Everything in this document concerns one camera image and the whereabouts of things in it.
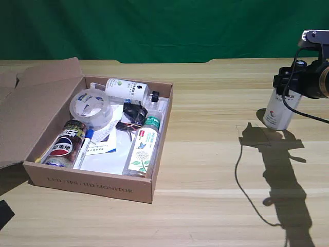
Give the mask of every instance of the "cardboard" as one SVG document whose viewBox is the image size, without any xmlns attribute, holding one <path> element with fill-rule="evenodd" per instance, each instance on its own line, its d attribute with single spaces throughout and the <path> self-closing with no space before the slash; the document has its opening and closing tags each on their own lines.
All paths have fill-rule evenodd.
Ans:
<svg viewBox="0 0 329 247">
<path fill-rule="evenodd" d="M 108 77 L 84 76 L 78 59 L 71 58 L 27 69 L 18 86 L 15 79 L 11 73 L 0 76 L 1 89 L 5 89 L 0 95 L 0 169 L 23 162 L 36 186 L 152 202 L 172 104 L 171 84 L 139 81 L 168 97 L 169 109 L 162 122 L 156 163 L 145 178 L 135 178 L 34 163 L 71 119 L 73 96 L 91 82 L 105 85 Z"/>
</svg>

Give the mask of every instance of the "bottle cap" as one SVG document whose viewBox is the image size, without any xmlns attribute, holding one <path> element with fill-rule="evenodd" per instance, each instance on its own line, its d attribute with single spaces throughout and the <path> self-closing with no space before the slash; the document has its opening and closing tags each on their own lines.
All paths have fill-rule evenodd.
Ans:
<svg viewBox="0 0 329 247">
<path fill-rule="evenodd" d="M 151 94 L 151 102 L 158 102 L 159 95 L 160 95 L 160 93 L 158 91 L 153 91 Z"/>
</svg>

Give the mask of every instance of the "plastic bottle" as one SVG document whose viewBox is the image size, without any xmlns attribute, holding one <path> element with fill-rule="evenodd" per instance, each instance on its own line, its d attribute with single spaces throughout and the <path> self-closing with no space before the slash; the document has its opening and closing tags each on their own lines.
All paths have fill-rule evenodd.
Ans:
<svg viewBox="0 0 329 247">
<path fill-rule="evenodd" d="M 148 170 L 154 166 L 156 147 L 159 141 L 159 128 L 162 114 L 157 110 L 158 98 L 148 104 L 148 114 L 145 123 L 133 140 L 129 151 L 123 175 L 145 177 Z"/>
<path fill-rule="evenodd" d="M 302 95 L 289 90 L 289 94 L 285 96 L 285 98 L 287 104 L 291 108 L 296 109 Z M 264 114 L 264 124 L 274 130 L 285 130 L 288 128 L 293 114 L 294 113 L 284 105 L 282 95 L 277 94 L 276 89 L 274 89 Z"/>
<path fill-rule="evenodd" d="M 159 95 L 157 91 L 151 92 L 147 84 L 115 78 L 108 79 L 105 93 L 110 97 L 124 99 L 124 103 L 140 104 L 144 107 L 153 94 L 157 93 L 157 97 Z"/>
</svg>

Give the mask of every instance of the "marker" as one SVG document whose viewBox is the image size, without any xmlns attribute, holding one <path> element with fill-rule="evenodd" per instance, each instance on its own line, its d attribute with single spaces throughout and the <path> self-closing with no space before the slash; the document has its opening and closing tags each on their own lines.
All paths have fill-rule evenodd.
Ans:
<svg viewBox="0 0 329 247">
<path fill-rule="evenodd" d="M 83 141 L 83 144 L 79 151 L 78 157 L 77 157 L 76 161 L 74 162 L 73 169 L 81 168 L 81 165 L 84 160 L 84 157 L 86 156 L 89 144 L 92 141 L 93 134 L 94 134 L 94 131 L 92 129 L 87 130 L 86 137 Z"/>
</svg>

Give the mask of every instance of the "packing tape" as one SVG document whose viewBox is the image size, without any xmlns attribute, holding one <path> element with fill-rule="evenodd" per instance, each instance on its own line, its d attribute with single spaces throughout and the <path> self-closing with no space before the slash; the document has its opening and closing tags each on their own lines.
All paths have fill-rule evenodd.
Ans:
<svg viewBox="0 0 329 247">
<path fill-rule="evenodd" d="M 75 120 L 83 122 L 89 129 L 99 130 L 112 118 L 108 96 L 99 89 L 79 92 L 70 103 L 70 112 Z"/>
</svg>

